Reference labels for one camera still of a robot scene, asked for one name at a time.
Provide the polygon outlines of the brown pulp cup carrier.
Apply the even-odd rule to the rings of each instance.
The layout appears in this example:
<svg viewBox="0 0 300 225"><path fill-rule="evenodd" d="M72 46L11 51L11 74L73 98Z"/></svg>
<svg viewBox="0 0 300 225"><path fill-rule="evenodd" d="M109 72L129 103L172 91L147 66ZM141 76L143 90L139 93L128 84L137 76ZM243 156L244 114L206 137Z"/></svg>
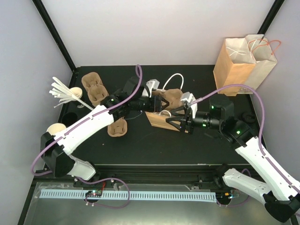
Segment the brown pulp cup carrier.
<svg viewBox="0 0 300 225"><path fill-rule="evenodd" d="M165 110L173 110L183 105L183 102L180 100L183 92L180 89L169 89L165 91L155 90L152 91L152 95L161 96L166 101L169 102L169 105L165 108Z"/></svg>

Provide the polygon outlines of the small brown paper bag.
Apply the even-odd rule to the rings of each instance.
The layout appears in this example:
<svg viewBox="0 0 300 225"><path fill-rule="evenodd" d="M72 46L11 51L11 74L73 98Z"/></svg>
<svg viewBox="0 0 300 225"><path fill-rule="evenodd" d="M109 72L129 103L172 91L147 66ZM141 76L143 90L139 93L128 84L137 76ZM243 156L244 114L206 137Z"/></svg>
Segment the small brown paper bag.
<svg viewBox="0 0 300 225"><path fill-rule="evenodd" d="M180 76L181 77L181 85L178 89L180 89L182 91L182 87L184 84L184 77L182 74L180 73L175 73L173 75L171 75L168 80L165 82L165 84L163 85L163 87L160 89L158 87L158 89L156 90L161 90L161 91L165 91L167 84L170 82L170 80L175 77L175 76ZM170 111L168 110L162 110L160 112L146 112L146 116L150 122L150 124L153 127L157 127L157 128L164 128L164 129L168 129L168 130L174 130L174 131L178 131L176 128L174 128L173 126L169 125L168 123L166 123L165 119L172 117Z"/></svg>

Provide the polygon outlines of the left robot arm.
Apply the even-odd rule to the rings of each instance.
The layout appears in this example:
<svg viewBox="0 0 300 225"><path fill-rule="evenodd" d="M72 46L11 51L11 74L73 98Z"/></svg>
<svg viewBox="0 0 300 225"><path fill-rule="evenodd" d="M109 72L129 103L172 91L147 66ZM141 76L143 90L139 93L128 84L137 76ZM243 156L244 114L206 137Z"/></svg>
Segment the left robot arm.
<svg viewBox="0 0 300 225"><path fill-rule="evenodd" d="M96 187L101 176L94 166L74 157L76 148L89 139L97 131L126 117L131 111L160 112L168 105L168 101L160 96L152 95L159 81L156 79L140 82L138 78L130 78L123 89L107 96L89 114L66 129L41 136L42 159L53 173L60 178L65 175L84 179L90 187Z"/></svg>

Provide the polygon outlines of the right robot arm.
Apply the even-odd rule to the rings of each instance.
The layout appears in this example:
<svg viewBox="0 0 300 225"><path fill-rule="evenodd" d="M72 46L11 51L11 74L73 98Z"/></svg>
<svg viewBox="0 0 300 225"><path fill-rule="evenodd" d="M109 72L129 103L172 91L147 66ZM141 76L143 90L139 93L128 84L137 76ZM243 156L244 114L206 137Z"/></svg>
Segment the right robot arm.
<svg viewBox="0 0 300 225"><path fill-rule="evenodd" d="M171 110L171 116L165 121L189 134L194 128L218 131L263 179L256 180L223 164L213 177L214 186L238 189L263 204L276 220L288 221L300 208L299 181L274 159L246 122L235 118L234 104L227 96L212 96L208 112L198 111L196 105L191 105L192 100L192 97L183 98L184 104Z"/></svg>

